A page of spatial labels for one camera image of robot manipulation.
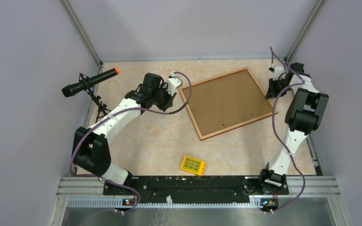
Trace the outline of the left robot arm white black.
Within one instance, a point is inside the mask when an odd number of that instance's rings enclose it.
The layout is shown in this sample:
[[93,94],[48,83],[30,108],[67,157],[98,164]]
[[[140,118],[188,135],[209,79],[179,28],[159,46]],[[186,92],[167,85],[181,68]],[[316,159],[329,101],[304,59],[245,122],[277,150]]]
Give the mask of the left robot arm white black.
[[183,85],[172,72],[167,80],[147,73],[136,90],[128,92],[118,106],[88,128],[80,127],[74,135],[72,163],[94,176],[114,182],[120,194],[132,190],[131,173],[112,161],[109,144],[132,120],[149,111],[152,106],[165,114],[173,105],[176,90]]

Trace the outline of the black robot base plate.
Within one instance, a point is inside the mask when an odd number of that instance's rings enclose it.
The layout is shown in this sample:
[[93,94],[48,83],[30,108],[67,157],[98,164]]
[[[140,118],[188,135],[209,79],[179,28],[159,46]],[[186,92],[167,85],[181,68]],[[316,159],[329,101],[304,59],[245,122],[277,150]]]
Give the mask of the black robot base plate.
[[126,183],[131,190],[105,182],[104,195],[136,197],[140,203],[248,203],[251,195],[275,192],[249,176],[135,176]]

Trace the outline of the red wooden picture frame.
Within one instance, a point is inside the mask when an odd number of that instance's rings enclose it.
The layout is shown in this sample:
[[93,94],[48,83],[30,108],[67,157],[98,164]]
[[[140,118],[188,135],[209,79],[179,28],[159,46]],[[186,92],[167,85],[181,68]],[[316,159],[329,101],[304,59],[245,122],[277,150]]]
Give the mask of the red wooden picture frame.
[[277,113],[247,67],[184,86],[180,95],[201,141]]

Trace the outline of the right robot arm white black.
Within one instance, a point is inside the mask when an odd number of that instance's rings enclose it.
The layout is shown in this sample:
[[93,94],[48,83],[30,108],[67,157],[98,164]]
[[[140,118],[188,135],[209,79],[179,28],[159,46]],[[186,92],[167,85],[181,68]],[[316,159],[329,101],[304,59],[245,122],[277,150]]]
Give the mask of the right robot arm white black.
[[293,92],[293,99],[285,115],[287,130],[278,155],[261,170],[257,181],[263,194],[284,187],[295,153],[308,135],[319,127],[329,100],[327,94],[314,87],[311,76],[304,72],[304,64],[271,65],[269,71],[273,77],[269,79],[266,99],[277,99],[289,90]]

